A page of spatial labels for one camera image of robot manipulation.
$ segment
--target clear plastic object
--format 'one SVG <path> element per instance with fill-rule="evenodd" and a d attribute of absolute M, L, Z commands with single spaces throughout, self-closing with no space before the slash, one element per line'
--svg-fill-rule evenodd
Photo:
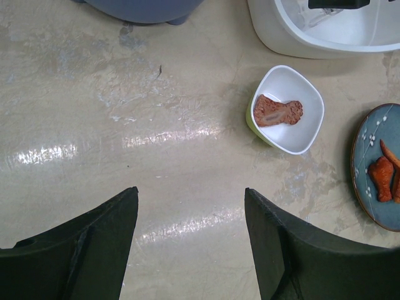
<path fill-rule="evenodd" d="M 290 20 L 303 31 L 343 11 L 334 8 L 309 9 L 308 0 L 282 0 L 282 5 Z"/>

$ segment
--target beige surface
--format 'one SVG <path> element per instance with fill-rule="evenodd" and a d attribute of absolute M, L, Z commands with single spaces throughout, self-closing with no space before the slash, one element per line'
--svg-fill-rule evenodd
<path fill-rule="evenodd" d="M 243 0 L 207 0 L 178 27 L 124 26 L 67 0 L 0 0 L 0 248 L 133 185 L 139 217 L 121 299 L 259 299 L 248 186 L 339 236 L 400 245 L 361 210 L 349 181 L 355 126 L 399 102 L 399 58 L 274 54 Z M 277 64 L 325 101 L 302 156 L 263 144 L 244 120 Z"/>

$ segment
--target white container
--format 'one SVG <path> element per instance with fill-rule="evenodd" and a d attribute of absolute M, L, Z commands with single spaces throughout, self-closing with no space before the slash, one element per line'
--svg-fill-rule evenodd
<path fill-rule="evenodd" d="M 259 127 L 254 120 L 254 106 L 262 94 L 276 102 L 300 101 L 303 111 L 300 121 L 295 125 Z M 246 121 L 263 141 L 296 155 L 311 147 L 321 128 L 324 112 L 321 95 L 306 78 L 291 67 L 276 66 L 260 82 L 247 108 Z"/>
<path fill-rule="evenodd" d="M 257 35 L 277 53 L 301 58 L 344 58 L 400 49 L 400 1 L 373 0 L 360 9 L 328 16 L 311 28 L 300 25 L 282 1 L 300 0 L 248 0 Z"/>

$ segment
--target white plastic bin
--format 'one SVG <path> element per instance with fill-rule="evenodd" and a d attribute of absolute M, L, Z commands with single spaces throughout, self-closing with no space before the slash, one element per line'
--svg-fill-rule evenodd
<path fill-rule="evenodd" d="M 400 49 L 400 0 L 374 0 L 363 8 L 328 16 L 314 27 L 300 26 L 293 16 L 292 21 L 288 1 L 301 2 L 248 0 L 257 35 L 277 53 L 301 58 L 343 58 Z"/>

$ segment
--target dark blue bowl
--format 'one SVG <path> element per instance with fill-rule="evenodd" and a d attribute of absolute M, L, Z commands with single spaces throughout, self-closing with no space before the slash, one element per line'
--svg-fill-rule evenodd
<path fill-rule="evenodd" d="M 73 0 L 129 22 L 182 24 L 204 0 Z"/>

